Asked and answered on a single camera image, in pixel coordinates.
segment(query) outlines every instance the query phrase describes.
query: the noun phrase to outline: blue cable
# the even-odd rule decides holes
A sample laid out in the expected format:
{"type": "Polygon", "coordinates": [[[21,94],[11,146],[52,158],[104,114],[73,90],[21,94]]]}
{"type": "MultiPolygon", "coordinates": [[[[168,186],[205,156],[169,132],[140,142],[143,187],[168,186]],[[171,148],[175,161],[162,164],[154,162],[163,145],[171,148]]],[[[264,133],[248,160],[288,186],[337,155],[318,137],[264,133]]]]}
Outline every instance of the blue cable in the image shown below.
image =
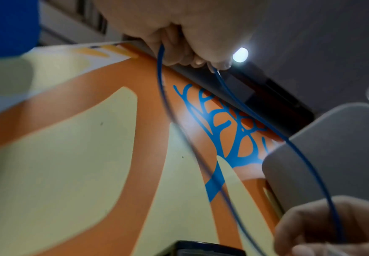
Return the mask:
{"type": "MultiPolygon", "coordinates": [[[[241,218],[238,215],[238,212],[236,211],[235,207],[233,206],[231,200],[229,199],[229,196],[223,191],[222,187],[219,185],[219,182],[216,180],[216,178],[213,176],[213,171],[208,167],[208,165],[206,164],[206,162],[204,161],[204,159],[202,158],[201,154],[199,153],[199,151],[190,143],[190,141],[188,140],[185,132],[183,131],[182,127],[179,125],[173,111],[172,111],[172,107],[169,103],[169,101],[167,100],[167,96],[166,96],[166,92],[165,92],[165,88],[163,85],[163,81],[162,81],[162,60],[163,60],[163,55],[165,53],[165,47],[163,45],[160,46],[159,48],[159,52],[158,52],[158,59],[157,59],[157,77],[158,77],[158,87],[159,87],[159,91],[160,91],[160,95],[162,97],[163,100],[163,104],[165,106],[166,112],[169,116],[169,118],[172,120],[172,122],[179,128],[180,131],[180,135],[183,138],[183,140],[186,142],[186,144],[189,146],[189,148],[193,151],[197,161],[199,162],[201,168],[207,172],[207,174],[211,177],[211,179],[213,180],[213,182],[215,183],[215,185],[217,187],[220,188],[220,192],[222,197],[224,198],[225,203],[227,204],[232,216],[234,217],[236,223],[238,224],[239,228],[241,229],[241,231],[244,233],[244,235],[246,236],[247,240],[250,242],[250,244],[255,248],[255,250],[262,256],[266,256],[266,254],[264,253],[264,251],[259,247],[259,245],[256,243],[256,241],[252,238],[252,236],[249,234],[249,232],[246,230],[246,227],[244,226],[241,218]]],[[[273,127],[272,125],[270,125],[269,123],[267,123],[264,119],[262,119],[259,115],[257,115],[254,111],[252,111],[251,109],[249,109],[243,102],[241,102],[240,100],[238,100],[235,95],[228,89],[228,87],[226,86],[224,80],[222,79],[221,75],[219,74],[219,72],[214,69],[215,74],[218,78],[218,80],[220,81],[220,83],[222,84],[222,86],[225,88],[225,90],[227,91],[227,93],[242,107],[244,107],[244,109],[247,109],[249,111],[249,113],[247,112],[247,114],[255,117],[256,120],[260,121],[261,123],[263,123],[264,125],[266,125],[269,129],[271,129],[273,132],[275,132],[281,139],[283,139],[287,144],[289,144],[291,146],[291,148],[296,151],[296,153],[304,160],[304,162],[307,164],[308,168],[311,170],[311,172],[313,173],[314,177],[316,178],[316,180],[319,183],[319,186],[321,187],[322,191],[324,192],[325,196],[326,196],[326,200],[328,201],[329,207],[331,209],[331,213],[332,213],[332,217],[334,218],[334,222],[335,222],[335,226],[337,229],[337,235],[340,241],[344,241],[344,234],[343,234],[343,229],[342,229],[342,225],[341,225],[341,221],[339,218],[339,215],[337,214],[336,208],[331,200],[331,197],[329,195],[329,192],[324,184],[324,182],[322,181],[322,179],[320,178],[319,174],[316,172],[315,168],[313,167],[313,165],[309,162],[309,160],[302,154],[302,152],[291,142],[288,140],[288,138],[286,136],[284,136],[281,132],[279,132],[275,127],[273,127]]]]}
{"type": "Polygon", "coordinates": [[[330,213],[332,216],[332,220],[334,222],[334,226],[335,226],[335,230],[336,230],[336,235],[337,235],[337,239],[340,243],[345,243],[346,242],[346,236],[343,230],[343,225],[342,222],[340,220],[340,216],[337,213],[336,207],[334,205],[334,203],[332,202],[332,198],[331,195],[324,183],[324,181],[322,180],[321,176],[319,175],[319,173],[317,172],[317,170],[315,169],[315,167],[311,164],[311,162],[308,160],[307,157],[305,157],[305,155],[300,151],[300,149],[294,144],[292,143],[289,138],[287,136],[285,136],[284,134],[282,134],[278,129],[276,129],[273,125],[271,125],[269,122],[267,122],[266,120],[264,120],[261,116],[259,116],[259,114],[257,114],[256,112],[254,112],[252,109],[250,109],[245,103],[243,103],[242,101],[240,101],[228,88],[228,86],[226,85],[224,79],[222,79],[221,74],[219,73],[219,71],[213,67],[215,76],[217,77],[218,81],[220,82],[220,84],[222,85],[222,87],[224,88],[224,90],[229,94],[229,96],[232,98],[232,100],[234,100],[239,106],[241,106],[244,110],[246,110],[246,113],[252,117],[254,117],[256,120],[258,120],[259,122],[261,122],[262,124],[264,124],[265,126],[267,126],[270,130],[272,130],[275,134],[277,134],[282,140],[284,140],[287,145],[289,145],[289,147],[301,158],[301,160],[305,163],[305,165],[308,167],[309,171],[311,172],[311,174],[314,176],[315,181],[318,183],[319,188],[321,189],[322,193],[324,194],[326,201],[328,202],[328,206],[330,209],[330,213]]]}

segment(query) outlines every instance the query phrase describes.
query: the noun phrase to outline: ceiling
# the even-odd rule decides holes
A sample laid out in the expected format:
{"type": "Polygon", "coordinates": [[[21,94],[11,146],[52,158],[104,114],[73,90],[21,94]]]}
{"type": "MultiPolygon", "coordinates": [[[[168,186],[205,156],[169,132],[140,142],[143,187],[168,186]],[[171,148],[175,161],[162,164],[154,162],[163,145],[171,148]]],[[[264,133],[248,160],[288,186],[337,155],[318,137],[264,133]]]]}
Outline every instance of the ceiling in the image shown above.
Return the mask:
{"type": "Polygon", "coordinates": [[[321,114],[366,101],[369,1],[271,0],[248,61],[321,114]]]}

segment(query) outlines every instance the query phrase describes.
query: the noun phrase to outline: bright white light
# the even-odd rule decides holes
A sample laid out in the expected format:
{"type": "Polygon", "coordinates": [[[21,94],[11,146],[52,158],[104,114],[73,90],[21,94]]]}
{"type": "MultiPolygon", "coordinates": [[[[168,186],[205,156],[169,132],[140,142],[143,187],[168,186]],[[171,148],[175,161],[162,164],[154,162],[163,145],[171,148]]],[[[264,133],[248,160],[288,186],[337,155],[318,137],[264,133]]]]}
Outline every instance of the bright white light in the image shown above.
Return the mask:
{"type": "Polygon", "coordinates": [[[239,50],[236,51],[236,53],[234,53],[232,58],[236,62],[244,62],[248,58],[248,55],[249,55],[248,50],[246,50],[244,47],[241,47],[239,48],[239,50]]]}

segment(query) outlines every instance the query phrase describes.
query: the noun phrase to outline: gray chair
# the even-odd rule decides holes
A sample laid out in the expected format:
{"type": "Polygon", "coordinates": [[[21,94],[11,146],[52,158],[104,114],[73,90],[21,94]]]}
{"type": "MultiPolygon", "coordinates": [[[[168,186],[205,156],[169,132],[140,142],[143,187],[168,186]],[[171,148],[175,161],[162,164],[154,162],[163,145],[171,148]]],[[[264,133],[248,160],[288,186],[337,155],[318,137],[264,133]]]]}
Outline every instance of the gray chair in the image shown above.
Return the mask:
{"type": "MultiPolygon", "coordinates": [[[[331,195],[369,200],[369,104],[338,106],[290,140],[316,167],[331,195]]],[[[285,211],[324,197],[308,168],[285,144],[266,157],[262,169],[285,211]]]]}

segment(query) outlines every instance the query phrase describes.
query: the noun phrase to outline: black device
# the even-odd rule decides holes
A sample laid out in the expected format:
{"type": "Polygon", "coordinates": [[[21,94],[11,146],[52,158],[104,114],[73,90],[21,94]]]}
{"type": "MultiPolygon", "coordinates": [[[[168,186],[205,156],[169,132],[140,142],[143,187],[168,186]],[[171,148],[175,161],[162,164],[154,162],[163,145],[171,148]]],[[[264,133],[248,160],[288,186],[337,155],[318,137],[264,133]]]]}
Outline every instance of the black device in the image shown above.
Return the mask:
{"type": "Polygon", "coordinates": [[[246,256],[246,253],[225,245],[177,241],[155,256],[246,256]]]}

